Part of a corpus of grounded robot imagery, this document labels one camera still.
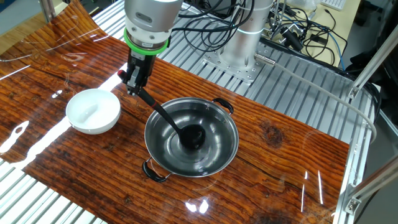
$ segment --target metal pipe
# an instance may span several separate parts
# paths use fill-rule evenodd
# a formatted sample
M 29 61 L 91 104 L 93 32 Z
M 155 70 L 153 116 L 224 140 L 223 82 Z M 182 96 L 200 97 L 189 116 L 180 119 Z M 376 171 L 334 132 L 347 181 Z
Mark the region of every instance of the metal pipe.
M 350 198 L 363 200 L 398 177 L 398 155 L 358 184 Z
M 254 66 L 254 53 L 272 6 L 272 0 L 246 0 L 246 6 L 238 7 L 235 13 L 240 8 L 243 11 L 240 18 L 247 18 L 253 2 L 254 10 L 251 17 L 238 28 L 231 40 L 218 52 L 221 62 L 238 70 L 251 69 Z
M 381 63 L 383 63 L 391 51 L 394 50 L 397 44 L 398 26 L 391 32 L 387 40 L 381 45 L 380 49 L 376 52 L 368 65 L 351 85 L 348 97 L 351 99 L 355 98 L 360 89 L 362 89 L 365 83 L 372 77 L 373 73 L 380 67 Z
M 39 3 L 42 7 L 42 12 L 46 22 L 50 22 L 55 18 L 55 16 L 57 16 L 52 0 L 40 0 Z

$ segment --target black pot handle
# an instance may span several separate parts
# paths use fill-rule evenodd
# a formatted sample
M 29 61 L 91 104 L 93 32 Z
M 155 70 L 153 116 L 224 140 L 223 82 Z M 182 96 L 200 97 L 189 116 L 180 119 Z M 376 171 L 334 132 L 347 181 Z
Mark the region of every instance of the black pot handle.
M 168 178 L 170 175 L 172 175 L 172 174 L 169 174 L 169 175 L 167 175 L 167 176 L 165 176 L 165 177 L 159 177 L 159 176 L 156 174 L 156 172 L 153 171 L 153 170 L 151 170 L 151 169 L 149 168 L 149 166 L 148 166 L 148 162 L 150 161 L 151 158 L 149 158 L 147 161 L 145 161 L 145 162 L 142 164 L 142 170 L 143 170 L 144 173 L 147 175 L 147 177 L 151 178 L 153 181 L 156 181 L 156 182 L 158 182 L 158 183 L 165 182 L 165 181 L 167 180 L 167 178 Z
M 226 101 L 222 98 L 215 98 L 214 100 L 212 100 L 212 102 L 220 103 L 222 106 L 229 109 L 229 115 L 234 113 L 234 107 L 232 106 L 231 103 L 228 103 L 228 101 Z

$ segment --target silver metal post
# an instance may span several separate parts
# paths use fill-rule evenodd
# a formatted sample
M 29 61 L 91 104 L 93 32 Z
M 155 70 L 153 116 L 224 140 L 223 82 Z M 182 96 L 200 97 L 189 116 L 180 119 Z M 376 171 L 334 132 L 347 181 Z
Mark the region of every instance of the silver metal post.
M 263 67 L 255 61 L 254 54 L 259 46 L 272 2 L 273 0 L 250 0 L 246 1 L 245 6 L 238 6 L 234 11 L 234 15 L 239 13 L 236 23 L 248 18 L 253 6 L 250 18 L 237 28 L 235 35 L 222 49 L 205 54 L 204 61 L 233 77 L 252 83 Z
M 351 191 L 346 212 L 354 215 L 359 204 L 370 197 L 374 192 L 381 189 L 398 177 L 398 155 L 392 158 L 386 165 L 375 171 L 357 186 L 347 188 Z
M 50 22 L 56 16 L 54 5 L 52 0 L 39 0 L 40 6 L 42 7 L 42 12 L 45 17 L 46 22 Z
M 353 99 L 365 83 L 372 77 L 373 73 L 380 67 L 381 63 L 391 53 L 398 44 L 398 26 L 391 32 L 390 36 L 383 43 L 381 48 L 373 56 L 365 69 L 361 72 L 358 78 L 350 87 L 348 96 Z

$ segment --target metal bracket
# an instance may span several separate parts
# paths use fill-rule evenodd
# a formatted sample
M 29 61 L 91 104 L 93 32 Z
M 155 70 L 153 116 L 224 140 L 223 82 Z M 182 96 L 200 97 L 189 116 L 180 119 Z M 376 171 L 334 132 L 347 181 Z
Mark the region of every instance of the metal bracket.
M 352 184 L 349 184 L 347 186 L 346 191 L 347 192 L 351 192 L 353 189 L 355 188 L 355 186 L 353 186 Z M 354 215 L 356 209 L 359 207 L 359 205 L 361 204 L 362 201 L 356 199 L 356 198 L 351 198 L 349 200 L 349 202 L 347 203 L 347 206 L 345 208 L 345 212 L 349 213 L 350 215 Z
M 226 63 L 224 63 L 222 59 L 220 59 L 220 56 L 218 55 L 217 52 L 205 54 L 203 61 L 247 83 L 254 82 L 264 66 L 263 63 L 256 62 L 254 66 L 251 68 L 249 67 L 246 69 L 235 68 L 231 65 L 227 65 Z

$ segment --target wood grain surface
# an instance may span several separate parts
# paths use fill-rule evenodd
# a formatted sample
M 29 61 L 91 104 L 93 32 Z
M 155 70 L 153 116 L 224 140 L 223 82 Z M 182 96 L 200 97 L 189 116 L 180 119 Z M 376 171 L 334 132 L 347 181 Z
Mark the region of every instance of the wood grain surface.
M 108 223 L 333 221 L 347 144 L 165 61 L 156 61 L 146 87 L 159 102 L 222 97 L 234 106 L 239 149 L 227 168 L 197 179 L 148 179 L 141 165 L 149 158 L 144 128 L 152 109 L 121 83 L 111 90 L 122 108 L 115 127 L 99 135 L 70 128 L 68 101 L 109 84 L 128 50 L 73 1 L 2 54 L 0 142 L 29 125 L 1 157 Z

